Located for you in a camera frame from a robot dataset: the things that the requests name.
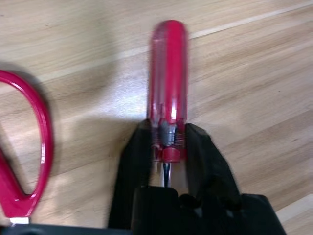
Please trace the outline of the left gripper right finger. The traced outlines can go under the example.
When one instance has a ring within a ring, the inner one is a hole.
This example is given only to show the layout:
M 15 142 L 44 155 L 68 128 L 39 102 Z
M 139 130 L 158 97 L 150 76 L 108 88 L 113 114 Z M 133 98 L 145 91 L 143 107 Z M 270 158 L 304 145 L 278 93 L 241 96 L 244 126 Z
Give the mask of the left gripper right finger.
M 202 203 L 215 201 L 228 210 L 240 210 L 241 194 L 232 171 L 209 134 L 188 123 L 185 143 L 188 193 Z

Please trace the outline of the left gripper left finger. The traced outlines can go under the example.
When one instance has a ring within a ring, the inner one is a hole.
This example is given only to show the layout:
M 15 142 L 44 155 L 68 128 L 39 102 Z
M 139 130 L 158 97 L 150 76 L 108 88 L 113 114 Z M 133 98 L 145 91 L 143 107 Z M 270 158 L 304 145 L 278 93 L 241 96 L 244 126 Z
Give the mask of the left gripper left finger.
M 120 155 L 109 216 L 110 229 L 130 229 L 134 195 L 147 186 L 152 168 L 152 131 L 148 119 L 134 130 Z

